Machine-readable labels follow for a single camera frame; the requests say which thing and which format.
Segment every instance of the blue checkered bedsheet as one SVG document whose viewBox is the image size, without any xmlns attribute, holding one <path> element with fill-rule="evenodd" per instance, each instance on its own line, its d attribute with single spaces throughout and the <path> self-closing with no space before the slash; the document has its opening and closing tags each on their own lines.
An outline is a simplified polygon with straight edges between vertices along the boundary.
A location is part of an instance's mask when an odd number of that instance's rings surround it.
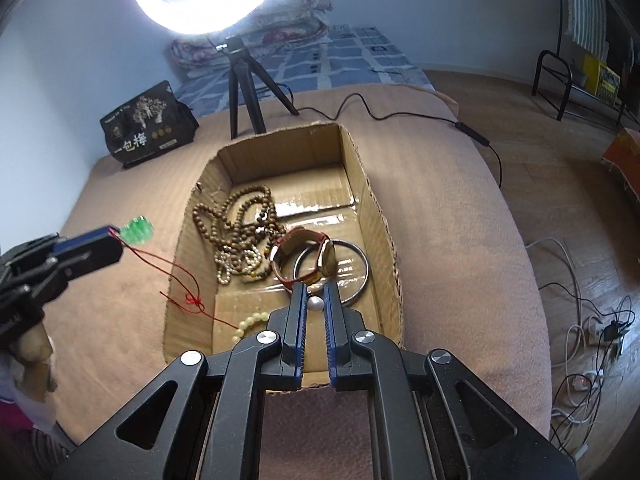
<svg viewBox="0 0 640 480">
<path fill-rule="evenodd" d="M 272 54 L 260 63 L 277 83 L 286 83 L 294 93 L 360 83 L 409 83 L 433 90 L 429 79 L 375 27 L 351 28 L 334 25 L 331 43 L 304 46 Z M 228 68 L 213 70 L 189 81 L 175 92 L 196 117 L 229 105 Z M 254 77 L 260 100 L 274 95 Z M 240 104 L 244 103 L 242 92 Z"/>
</svg>

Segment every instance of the black metal rack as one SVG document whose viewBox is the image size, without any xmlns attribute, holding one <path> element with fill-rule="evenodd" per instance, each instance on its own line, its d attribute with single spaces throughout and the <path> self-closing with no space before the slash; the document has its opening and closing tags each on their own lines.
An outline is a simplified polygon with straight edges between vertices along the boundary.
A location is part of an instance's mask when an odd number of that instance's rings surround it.
<svg viewBox="0 0 640 480">
<path fill-rule="evenodd" d="M 538 64 L 536 66 L 536 76 L 534 78 L 533 81 L 533 87 L 531 89 L 531 94 L 533 96 L 536 96 L 537 94 L 540 94 L 540 96 L 546 101 L 548 102 L 550 105 L 552 105 L 552 107 L 556 110 L 556 112 L 558 112 L 558 115 L 556 116 L 556 120 L 558 121 L 562 121 L 562 118 L 564 117 L 565 114 L 567 115 L 571 115 L 573 117 L 578 117 L 580 119 L 584 119 L 586 121 L 589 121 L 591 123 L 597 124 L 599 126 L 602 126 L 604 128 L 611 128 L 611 129 L 617 129 L 620 127 L 620 124 L 622 123 L 622 117 L 626 117 L 629 120 L 633 121 L 635 124 L 637 124 L 638 126 L 640 126 L 640 122 L 638 121 L 638 118 L 636 118 L 636 116 L 630 111 L 628 110 L 628 108 L 625 105 L 625 102 L 623 100 L 620 101 L 620 104 L 617 103 L 610 103 L 608 101 L 605 101 L 604 99 L 601 99 L 600 97 L 597 97 L 593 94 L 591 94 L 590 92 L 587 92 L 584 88 L 581 88 L 580 86 L 578 86 L 575 82 L 574 82 L 574 74 L 572 73 L 571 67 L 569 66 L 569 64 L 560 56 L 560 47 L 562 46 L 562 27 L 564 25 L 564 0 L 560 0 L 560 25 L 558 28 L 558 46 L 556 46 L 556 51 L 552 52 L 551 50 L 543 50 L 542 52 L 540 52 L 540 55 L 538 56 Z M 566 69 L 566 73 L 560 72 L 559 70 L 556 70 L 554 68 L 548 67 L 544 65 L 544 60 L 547 56 L 551 56 L 553 59 L 555 59 L 556 61 L 560 62 L 564 68 Z M 560 105 L 558 106 L 553 100 L 552 97 L 549 96 L 548 94 L 545 94 L 542 90 L 540 90 L 539 86 L 540 86 L 540 76 L 542 75 L 542 71 L 547 72 L 548 74 L 550 74 L 551 76 L 553 76 L 555 79 L 557 79 L 559 82 L 561 82 L 564 85 L 564 94 L 562 95 L 562 100 L 560 101 Z M 601 117 L 606 118 L 607 120 L 611 120 L 613 121 L 614 119 L 608 115 L 606 115 L 605 113 L 599 111 L 599 110 L 595 110 L 594 108 L 591 108 L 589 106 L 587 106 L 586 104 L 583 103 L 579 103 L 576 102 L 574 100 L 571 99 L 571 92 L 573 90 L 576 90 L 578 92 L 580 92 L 583 95 L 586 95 L 588 97 L 590 97 L 592 100 L 599 102 L 601 105 L 604 105 L 608 108 L 610 108 L 611 110 L 615 111 L 615 113 L 617 114 L 617 118 L 615 119 L 615 127 L 611 127 L 610 124 L 605 124 L 601 121 L 596 121 L 593 118 L 590 118 L 588 116 L 579 114 L 577 112 L 572 112 L 570 110 L 567 110 L 566 107 L 569 103 L 571 103 L 572 105 L 575 106 L 579 106 L 581 108 L 584 108 L 594 114 L 600 115 Z"/>
</svg>

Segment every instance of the charger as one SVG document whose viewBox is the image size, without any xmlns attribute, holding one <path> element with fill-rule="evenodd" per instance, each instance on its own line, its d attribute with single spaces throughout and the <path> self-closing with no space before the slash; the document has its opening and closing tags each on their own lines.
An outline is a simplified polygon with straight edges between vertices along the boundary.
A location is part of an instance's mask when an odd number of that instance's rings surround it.
<svg viewBox="0 0 640 480">
<path fill-rule="evenodd" d="M 629 332 L 629 329 L 626 326 L 626 323 L 613 320 L 604 328 L 602 332 L 602 340 L 607 343 L 612 343 L 616 339 L 623 337 L 627 332 Z"/>
<path fill-rule="evenodd" d="M 600 387 L 600 381 L 604 378 L 602 370 L 590 370 L 574 377 L 572 385 L 576 392 L 588 392 L 591 389 L 591 393 Z"/>
</svg>

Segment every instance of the red string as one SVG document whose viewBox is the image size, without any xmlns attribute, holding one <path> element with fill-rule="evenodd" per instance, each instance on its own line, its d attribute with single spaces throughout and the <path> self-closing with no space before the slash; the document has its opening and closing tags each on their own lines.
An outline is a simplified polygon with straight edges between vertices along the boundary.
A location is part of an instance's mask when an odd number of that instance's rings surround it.
<svg viewBox="0 0 640 480">
<path fill-rule="evenodd" d="M 153 267 L 154 269 L 159 270 L 163 274 L 166 274 L 167 276 L 173 278 L 176 282 L 178 282 L 180 284 L 180 286 L 186 291 L 186 294 L 184 295 L 185 303 L 187 305 L 195 305 L 197 307 L 197 309 L 198 309 L 197 312 L 194 312 L 193 310 L 188 310 L 188 309 L 184 308 L 180 303 L 175 301 L 174 298 L 170 298 L 167 294 L 162 292 L 162 290 L 159 291 L 160 294 L 162 294 L 165 298 L 167 298 L 168 301 L 171 301 L 171 303 L 173 303 L 180 310 L 186 312 L 187 314 L 204 314 L 204 316 L 207 316 L 209 319 L 213 319 L 215 321 L 219 321 L 220 323 L 223 323 L 223 324 L 225 324 L 227 326 L 230 326 L 231 328 L 235 328 L 235 329 L 238 328 L 237 326 L 234 326 L 231 323 L 228 323 L 228 322 L 226 322 L 226 321 L 224 321 L 222 319 L 218 319 L 217 317 L 212 316 L 211 314 L 207 314 L 204 311 L 204 305 L 202 304 L 202 298 L 200 297 L 200 285 L 198 284 L 198 280 L 196 280 L 196 277 L 193 274 L 191 274 L 187 269 L 185 269 L 183 266 L 181 266 L 180 264 L 178 264 L 176 262 L 172 262 L 171 260 L 167 260 L 166 258 L 163 258 L 162 256 L 158 256 L 157 254 L 153 254 L 153 253 L 150 253 L 148 251 L 143 251 L 142 249 L 137 249 L 135 247 L 130 246 L 122 238 L 120 238 L 118 233 L 116 231 L 114 231 L 113 229 L 110 229 L 109 233 L 110 233 L 111 236 L 113 236 L 114 238 L 119 240 L 120 243 L 124 247 L 129 249 L 132 253 L 134 253 L 138 258 L 140 258 L 140 260 L 145 262 L 147 265 Z M 156 258 L 156 259 L 158 259 L 158 260 L 160 260 L 160 261 L 162 261 L 162 262 L 164 262 L 166 264 L 174 265 L 174 266 L 178 267 L 178 269 L 182 270 L 183 272 L 186 272 L 191 277 L 193 282 L 196 284 L 196 294 L 193 294 L 188 289 L 188 287 L 180 280 L 180 278 L 178 278 L 175 274 L 173 274 L 172 272 L 167 272 L 164 269 L 161 269 L 161 267 L 158 267 L 155 264 L 151 263 L 146 258 L 143 258 L 141 256 L 141 254 L 146 254 L 146 256 L 151 256 L 151 257 Z"/>
</svg>

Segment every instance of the black snack bag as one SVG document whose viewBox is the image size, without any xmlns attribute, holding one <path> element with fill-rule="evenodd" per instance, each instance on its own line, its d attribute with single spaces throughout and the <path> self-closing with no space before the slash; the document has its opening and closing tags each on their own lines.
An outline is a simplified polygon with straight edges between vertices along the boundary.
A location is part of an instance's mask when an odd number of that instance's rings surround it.
<svg viewBox="0 0 640 480">
<path fill-rule="evenodd" d="M 162 81 L 100 120 L 113 158 L 126 168 L 193 142 L 200 126 Z"/>
</svg>

